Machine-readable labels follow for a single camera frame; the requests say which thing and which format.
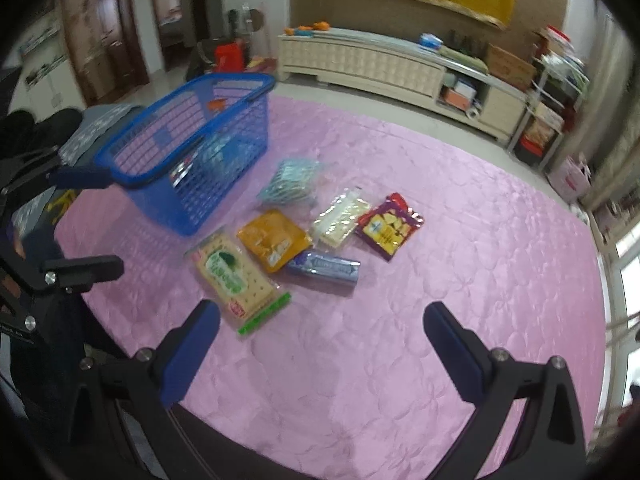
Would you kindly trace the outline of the blue plastic basket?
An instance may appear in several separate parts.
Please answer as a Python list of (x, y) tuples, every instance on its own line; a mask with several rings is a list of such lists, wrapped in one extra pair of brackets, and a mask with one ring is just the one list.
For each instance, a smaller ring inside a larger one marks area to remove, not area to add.
[[(152, 221), (182, 236), (198, 232), (267, 151), (273, 76), (207, 74), (148, 106), (96, 152)], [(220, 113), (207, 109), (226, 99)]]

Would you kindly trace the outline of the cardboard box on cabinet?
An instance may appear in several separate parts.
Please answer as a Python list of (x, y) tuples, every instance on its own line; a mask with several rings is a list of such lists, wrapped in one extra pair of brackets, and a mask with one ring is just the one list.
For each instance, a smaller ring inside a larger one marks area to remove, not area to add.
[(536, 75), (536, 68), (532, 64), (493, 44), (487, 46), (485, 63), (491, 76), (521, 91), (529, 88)]

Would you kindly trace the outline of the white wafer biscuit packet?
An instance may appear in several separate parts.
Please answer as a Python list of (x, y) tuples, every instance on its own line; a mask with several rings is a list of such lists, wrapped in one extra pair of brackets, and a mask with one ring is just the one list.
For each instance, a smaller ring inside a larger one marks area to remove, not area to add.
[(370, 210), (371, 204), (363, 197), (362, 188), (346, 188), (311, 223), (309, 235), (317, 244), (338, 249)]

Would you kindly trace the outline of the orange ice cream cone packet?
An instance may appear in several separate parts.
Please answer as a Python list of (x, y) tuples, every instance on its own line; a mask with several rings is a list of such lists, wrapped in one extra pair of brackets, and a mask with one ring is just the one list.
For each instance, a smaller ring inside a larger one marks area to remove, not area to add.
[(223, 112), (227, 108), (226, 99), (213, 99), (207, 103), (207, 109), (213, 113)]

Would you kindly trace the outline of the red purple yellow snack packet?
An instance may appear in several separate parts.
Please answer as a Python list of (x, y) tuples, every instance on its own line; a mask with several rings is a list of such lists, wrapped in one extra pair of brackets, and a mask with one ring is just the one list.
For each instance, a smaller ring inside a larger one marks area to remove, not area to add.
[(383, 259), (390, 261), (423, 225), (422, 214), (415, 211), (400, 193), (392, 193), (381, 205), (358, 219), (355, 233)]

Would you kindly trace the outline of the red shopping bag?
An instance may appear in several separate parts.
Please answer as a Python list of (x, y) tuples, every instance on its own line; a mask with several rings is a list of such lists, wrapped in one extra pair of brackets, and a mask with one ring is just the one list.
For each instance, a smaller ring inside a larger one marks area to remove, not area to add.
[(220, 44), (214, 50), (217, 73), (243, 73), (245, 70), (244, 53), (240, 44)]

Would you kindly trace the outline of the white metal shelf rack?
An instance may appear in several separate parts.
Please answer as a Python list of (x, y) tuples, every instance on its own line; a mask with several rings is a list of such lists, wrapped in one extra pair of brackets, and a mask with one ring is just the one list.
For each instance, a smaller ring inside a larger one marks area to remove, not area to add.
[(544, 171), (574, 128), (589, 78), (584, 63), (568, 54), (549, 51), (532, 62), (536, 73), (508, 151), (530, 168)]

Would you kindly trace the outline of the pink quilted table cloth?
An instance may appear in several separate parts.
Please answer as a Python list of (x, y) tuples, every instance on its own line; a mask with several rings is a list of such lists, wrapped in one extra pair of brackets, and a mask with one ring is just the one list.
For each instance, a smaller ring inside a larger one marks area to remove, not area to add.
[(547, 192), (405, 127), (314, 102), (269, 101), (269, 150), (202, 227), (234, 234), (281, 159), (318, 159), (308, 226), (358, 185), (373, 203), (400, 193), (424, 225), (385, 260), (349, 237), (355, 284), (285, 272), (291, 302), (254, 334), (228, 324), (176, 409), (212, 462), (244, 478), (422, 479), (460, 434), (460, 400), (423, 333), (441, 301), (489, 347), (515, 359), (562, 356), (582, 423), (596, 420), (604, 365), (601, 279), (590, 229)]

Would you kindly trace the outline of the grey embroidered chair cushion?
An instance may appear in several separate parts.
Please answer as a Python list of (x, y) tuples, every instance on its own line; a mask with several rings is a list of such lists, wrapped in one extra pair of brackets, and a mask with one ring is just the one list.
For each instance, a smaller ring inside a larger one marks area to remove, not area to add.
[[(90, 164), (94, 153), (142, 110), (142, 106), (132, 104), (107, 104), (86, 108), (78, 129), (58, 151), (62, 161), (70, 166)], [(12, 217), (14, 228), (17, 228), (21, 235), (35, 229), (55, 194), (55, 187), (49, 186), (21, 206)]]

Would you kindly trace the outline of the blue tissue pack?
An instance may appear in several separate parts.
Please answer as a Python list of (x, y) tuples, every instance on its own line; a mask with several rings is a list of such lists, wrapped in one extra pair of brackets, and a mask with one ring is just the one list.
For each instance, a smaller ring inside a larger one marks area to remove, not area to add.
[(422, 34), (419, 38), (419, 46), (427, 50), (439, 51), (443, 45), (444, 42), (433, 34)]

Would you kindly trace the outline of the green cracker packet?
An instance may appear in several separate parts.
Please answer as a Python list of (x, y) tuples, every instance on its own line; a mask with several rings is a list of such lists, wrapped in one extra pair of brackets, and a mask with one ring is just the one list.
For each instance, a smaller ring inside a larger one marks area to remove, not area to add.
[(184, 258), (241, 337), (255, 333), (291, 302), (291, 294), (265, 274), (225, 228), (200, 240)]

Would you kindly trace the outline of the blue purple candy box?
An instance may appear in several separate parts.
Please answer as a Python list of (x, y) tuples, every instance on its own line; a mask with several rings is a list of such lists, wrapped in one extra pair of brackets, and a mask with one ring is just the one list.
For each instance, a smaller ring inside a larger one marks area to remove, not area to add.
[(361, 263), (326, 252), (305, 250), (292, 258), (285, 270), (341, 286), (354, 287), (359, 281)]

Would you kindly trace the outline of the cream tv cabinet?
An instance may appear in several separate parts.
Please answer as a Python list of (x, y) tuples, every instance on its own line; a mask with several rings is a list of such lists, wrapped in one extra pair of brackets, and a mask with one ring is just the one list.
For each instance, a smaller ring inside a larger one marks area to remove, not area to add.
[(506, 145), (526, 112), (523, 91), (407, 40), (344, 28), (278, 38), (281, 79), (369, 92), (461, 122)]

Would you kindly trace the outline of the light blue striped snack packet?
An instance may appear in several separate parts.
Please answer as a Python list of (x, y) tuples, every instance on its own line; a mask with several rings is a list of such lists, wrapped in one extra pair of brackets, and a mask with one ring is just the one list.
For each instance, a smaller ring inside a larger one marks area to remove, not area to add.
[(317, 201), (323, 165), (308, 158), (286, 158), (279, 162), (269, 182), (259, 191), (262, 204), (288, 206)]

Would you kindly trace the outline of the yellow orange snack packet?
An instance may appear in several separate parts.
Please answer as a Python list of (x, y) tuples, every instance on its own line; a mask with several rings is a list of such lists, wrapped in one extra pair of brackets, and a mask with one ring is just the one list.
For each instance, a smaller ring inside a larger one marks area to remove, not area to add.
[(311, 248), (310, 236), (279, 209), (270, 209), (238, 229), (236, 237), (268, 273), (278, 272)]

